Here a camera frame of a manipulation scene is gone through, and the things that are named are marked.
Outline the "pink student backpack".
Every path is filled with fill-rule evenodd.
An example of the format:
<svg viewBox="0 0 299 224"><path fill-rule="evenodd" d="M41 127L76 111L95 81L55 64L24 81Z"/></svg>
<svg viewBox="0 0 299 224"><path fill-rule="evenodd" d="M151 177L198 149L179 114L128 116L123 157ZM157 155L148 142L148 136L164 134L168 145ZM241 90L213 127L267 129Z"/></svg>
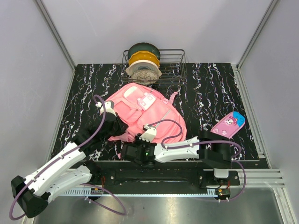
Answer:
<svg viewBox="0 0 299 224"><path fill-rule="evenodd" d="M114 103L114 111L121 120L128 125L126 132L122 135L110 137L109 141L121 140L133 142L137 134L144 133L144 125L155 125L157 134L154 143L160 143L169 136L178 135L165 143L174 143L186 139L186 124L181 114L173 106L177 92L171 94L167 99L164 95L150 87L130 83L123 86L107 100Z"/></svg>

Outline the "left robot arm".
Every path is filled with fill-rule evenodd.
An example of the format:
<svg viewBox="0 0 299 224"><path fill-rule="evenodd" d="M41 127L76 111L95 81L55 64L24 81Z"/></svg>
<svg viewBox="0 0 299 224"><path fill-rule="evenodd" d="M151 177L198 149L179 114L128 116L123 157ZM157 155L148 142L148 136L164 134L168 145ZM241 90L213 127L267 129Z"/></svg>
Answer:
<svg viewBox="0 0 299 224"><path fill-rule="evenodd" d="M58 195L77 185L91 184L96 190L97 183L104 184L106 179L102 169L92 160L85 161L72 173L65 171L95 151L96 146L110 137L125 133L128 125L118 114L106 112L98 117L97 123L86 129L80 129L71 141L55 157L32 174L11 180L13 203L10 208L10 219L14 206L18 204L28 218L33 218L45 210L48 204Z"/></svg>

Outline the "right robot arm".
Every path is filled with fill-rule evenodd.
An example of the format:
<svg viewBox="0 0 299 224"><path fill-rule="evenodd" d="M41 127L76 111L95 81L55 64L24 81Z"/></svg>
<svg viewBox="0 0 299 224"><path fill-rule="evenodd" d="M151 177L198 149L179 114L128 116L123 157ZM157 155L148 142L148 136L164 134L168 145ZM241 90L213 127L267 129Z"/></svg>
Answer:
<svg viewBox="0 0 299 224"><path fill-rule="evenodd" d="M175 143L151 143L138 135L134 142L124 144L121 158L147 167L153 167L157 162L199 159L213 168L213 182L223 185L229 179L231 145L234 144L226 137L207 131L203 131L200 136Z"/></svg>

